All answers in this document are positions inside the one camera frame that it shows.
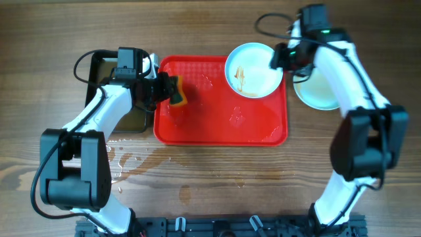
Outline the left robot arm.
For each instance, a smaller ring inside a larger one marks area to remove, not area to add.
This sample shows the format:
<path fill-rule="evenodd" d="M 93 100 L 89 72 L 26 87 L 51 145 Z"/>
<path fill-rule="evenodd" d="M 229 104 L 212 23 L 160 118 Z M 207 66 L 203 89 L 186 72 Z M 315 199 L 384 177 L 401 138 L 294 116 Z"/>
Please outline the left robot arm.
<path fill-rule="evenodd" d="M 100 236 L 144 236 L 145 229 L 132 209 L 111 194 L 111 170 L 106 141 L 119 121 L 139 103 L 151 113 L 158 103 L 184 103 L 182 77 L 159 72 L 154 55 L 133 48 L 96 49 L 91 55 L 117 60 L 108 77 L 88 80 L 95 97 L 61 129 L 46 129 L 40 138 L 40 164 L 30 200 L 36 213 L 47 219 L 36 202 L 65 210 L 60 219 L 84 217 Z"/>

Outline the orange green sponge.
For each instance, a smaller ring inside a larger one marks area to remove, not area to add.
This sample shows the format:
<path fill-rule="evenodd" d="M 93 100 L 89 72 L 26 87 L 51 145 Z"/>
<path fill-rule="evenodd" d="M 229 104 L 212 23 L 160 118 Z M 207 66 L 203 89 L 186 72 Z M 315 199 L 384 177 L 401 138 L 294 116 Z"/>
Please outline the orange green sponge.
<path fill-rule="evenodd" d="M 181 107 L 187 104 L 187 98 L 183 91 L 183 78 L 181 76 L 170 77 L 173 92 L 170 93 L 169 104 L 173 107 Z"/>

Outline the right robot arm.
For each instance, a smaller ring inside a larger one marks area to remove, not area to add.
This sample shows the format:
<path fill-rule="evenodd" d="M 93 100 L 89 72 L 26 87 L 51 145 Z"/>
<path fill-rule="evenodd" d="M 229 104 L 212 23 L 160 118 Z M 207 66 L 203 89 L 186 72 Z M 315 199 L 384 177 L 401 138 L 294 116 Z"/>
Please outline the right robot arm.
<path fill-rule="evenodd" d="M 304 31 L 294 27 L 279 44 L 272 68 L 296 72 L 315 66 L 328 81 L 343 120 L 330 146 L 333 173 L 310 216 L 322 232 L 342 225 L 362 193 L 381 190 L 396 167 L 409 115 L 392 105 L 362 66 L 355 44 L 341 29 Z"/>

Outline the white plate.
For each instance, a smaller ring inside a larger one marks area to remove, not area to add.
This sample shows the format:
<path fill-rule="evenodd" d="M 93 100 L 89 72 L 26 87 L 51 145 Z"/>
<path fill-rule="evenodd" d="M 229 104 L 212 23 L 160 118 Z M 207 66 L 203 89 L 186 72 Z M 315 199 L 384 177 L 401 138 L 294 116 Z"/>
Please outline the white plate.
<path fill-rule="evenodd" d="M 326 77 L 314 68 L 310 76 L 293 76 L 293 87 L 297 97 L 309 107 L 321 111 L 339 108 L 339 103 Z"/>
<path fill-rule="evenodd" d="M 270 67 L 273 48 L 263 43 L 244 43 L 226 59 L 224 74 L 237 94 L 257 99 L 273 93 L 282 82 L 283 70 Z"/>

